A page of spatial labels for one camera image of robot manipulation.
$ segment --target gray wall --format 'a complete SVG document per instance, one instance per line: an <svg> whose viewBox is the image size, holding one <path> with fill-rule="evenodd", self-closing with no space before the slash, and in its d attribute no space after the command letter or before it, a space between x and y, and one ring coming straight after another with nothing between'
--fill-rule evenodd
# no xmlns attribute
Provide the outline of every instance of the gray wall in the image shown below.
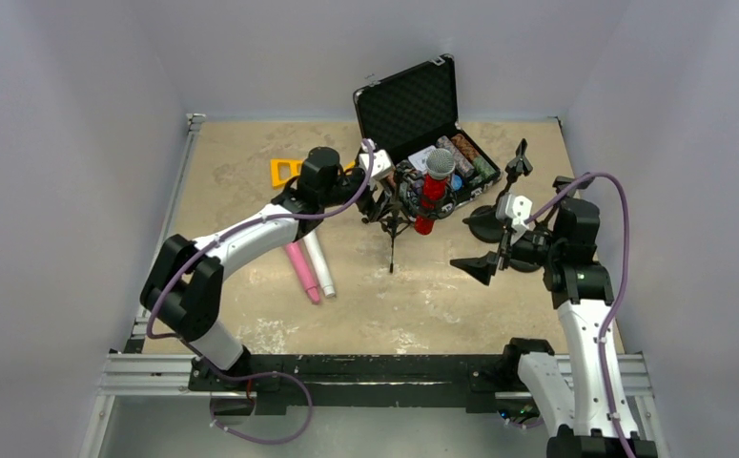
<svg viewBox="0 0 739 458"><path fill-rule="evenodd" d="M439 53L462 116L571 106L628 0L132 0L186 107L216 117L355 118L352 91Z"/></svg>
<svg viewBox="0 0 739 458"><path fill-rule="evenodd" d="M121 0L0 0L0 457L76 456L185 119Z"/></svg>
<svg viewBox="0 0 739 458"><path fill-rule="evenodd" d="M565 126L575 172L626 187L619 323L647 354L672 456L739 456L739 1L631 2ZM618 273L615 191L588 195Z"/></svg>

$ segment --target case lid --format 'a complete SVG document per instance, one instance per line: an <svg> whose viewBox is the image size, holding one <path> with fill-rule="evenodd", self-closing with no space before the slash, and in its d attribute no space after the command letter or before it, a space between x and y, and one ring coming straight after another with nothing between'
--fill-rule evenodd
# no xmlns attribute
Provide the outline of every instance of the case lid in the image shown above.
<svg viewBox="0 0 739 458"><path fill-rule="evenodd" d="M360 133L397 163L424 148L459 119L453 56L423 62L353 94Z"/></svg>

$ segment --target yellow object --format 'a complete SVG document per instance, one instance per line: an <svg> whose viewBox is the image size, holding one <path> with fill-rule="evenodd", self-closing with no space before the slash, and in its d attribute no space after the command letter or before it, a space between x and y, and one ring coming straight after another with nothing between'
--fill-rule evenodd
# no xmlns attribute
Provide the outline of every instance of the yellow object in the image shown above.
<svg viewBox="0 0 739 458"><path fill-rule="evenodd" d="M271 159L271 185L275 188L281 188L290 181L291 178L298 177L298 174L301 173L302 162L304 161L297 159ZM288 171L290 171L290 175L285 178L280 176L281 169L284 167L287 167ZM354 160L344 167L344 170L349 170L353 167L355 167Z"/></svg>

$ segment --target blue object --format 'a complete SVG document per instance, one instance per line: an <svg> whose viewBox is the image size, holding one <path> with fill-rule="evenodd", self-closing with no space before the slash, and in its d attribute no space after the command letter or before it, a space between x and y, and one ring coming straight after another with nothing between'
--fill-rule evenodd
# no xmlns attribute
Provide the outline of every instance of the blue object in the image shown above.
<svg viewBox="0 0 739 458"><path fill-rule="evenodd" d="M462 188L462 179L458 175L454 175L450 178L450 187L454 191L459 191Z"/></svg>

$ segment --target stack of poker chips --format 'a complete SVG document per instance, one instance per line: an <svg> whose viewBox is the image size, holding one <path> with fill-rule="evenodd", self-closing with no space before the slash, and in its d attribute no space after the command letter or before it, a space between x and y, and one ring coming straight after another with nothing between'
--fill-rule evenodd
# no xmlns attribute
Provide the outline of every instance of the stack of poker chips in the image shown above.
<svg viewBox="0 0 739 458"><path fill-rule="evenodd" d="M443 135L437 140L437 148L443 148L453 155L453 159L456 161L456 173L459 174L463 179L468 179L476 173L476 169L473 168L473 164L462 155L456 145L451 143L450 139Z"/></svg>
<svg viewBox="0 0 739 458"><path fill-rule="evenodd" d="M481 182L484 179L487 179L489 177L492 177L495 174L495 169L490 165L489 162L487 162L478 151L476 151L476 148L473 147L473 144L470 143L467 138L464 137L462 134L456 134L451 137L451 141L453 141L453 144L456 145L456 148L459 149L460 152L462 152L462 155L464 157L467 157L470 161L473 162L473 167L476 168L477 171L479 171L479 175L482 179L479 179L478 182Z"/></svg>

